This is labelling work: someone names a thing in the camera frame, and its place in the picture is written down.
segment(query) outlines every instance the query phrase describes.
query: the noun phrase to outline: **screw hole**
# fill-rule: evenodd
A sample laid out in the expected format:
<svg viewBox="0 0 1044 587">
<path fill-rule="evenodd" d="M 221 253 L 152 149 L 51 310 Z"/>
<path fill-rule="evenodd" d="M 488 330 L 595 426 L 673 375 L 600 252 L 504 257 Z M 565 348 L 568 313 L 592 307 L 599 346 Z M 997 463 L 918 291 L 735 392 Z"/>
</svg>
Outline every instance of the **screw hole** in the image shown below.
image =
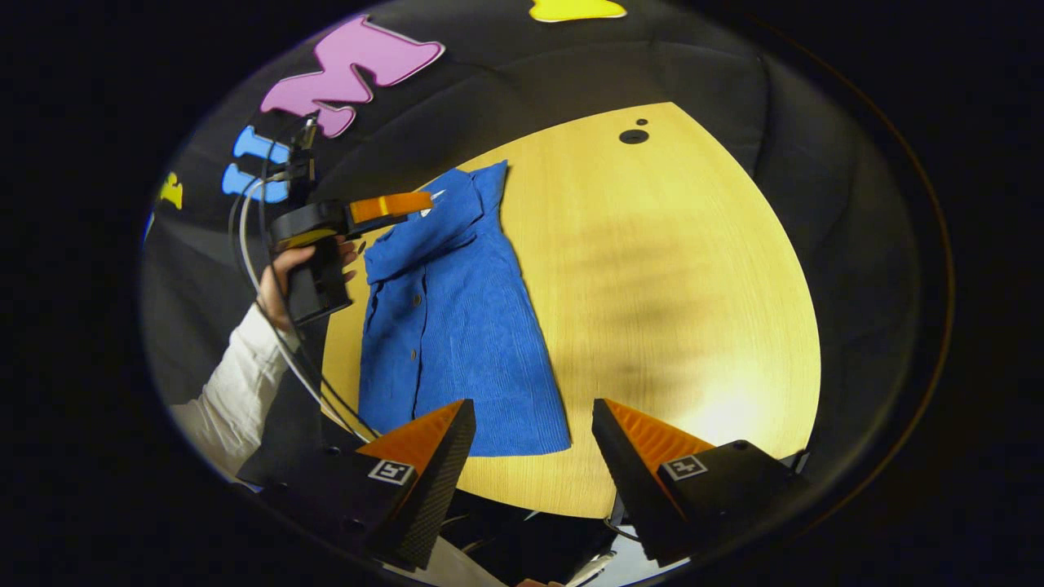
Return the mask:
<svg viewBox="0 0 1044 587">
<path fill-rule="evenodd" d="M 366 530 L 366 524 L 355 518 L 345 518 L 340 520 L 340 527 L 349 534 L 362 534 Z"/>
</svg>

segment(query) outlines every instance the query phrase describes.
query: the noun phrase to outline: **wooden table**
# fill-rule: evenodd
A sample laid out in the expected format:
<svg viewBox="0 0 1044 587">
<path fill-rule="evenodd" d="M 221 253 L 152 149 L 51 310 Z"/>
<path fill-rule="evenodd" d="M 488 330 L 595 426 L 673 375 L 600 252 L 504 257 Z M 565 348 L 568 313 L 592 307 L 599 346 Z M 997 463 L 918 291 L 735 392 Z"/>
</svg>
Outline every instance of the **wooden table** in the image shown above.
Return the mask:
<svg viewBox="0 0 1044 587">
<path fill-rule="evenodd" d="M 636 125 L 639 118 L 647 124 Z M 649 137 L 625 144 L 627 130 Z M 615 487 L 591 435 L 600 397 L 713 444 L 742 438 L 778 459 L 806 446 L 820 390 L 808 287 L 768 204 L 703 126 L 670 102 L 622 109 L 523 137 L 459 168 L 504 159 L 501 222 L 573 445 L 471 457 L 459 489 L 542 512 L 608 515 Z M 370 294 L 363 263 L 354 268 L 357 303 L 331 318 L 323 362 L 352 404 Z"/>
</svg>

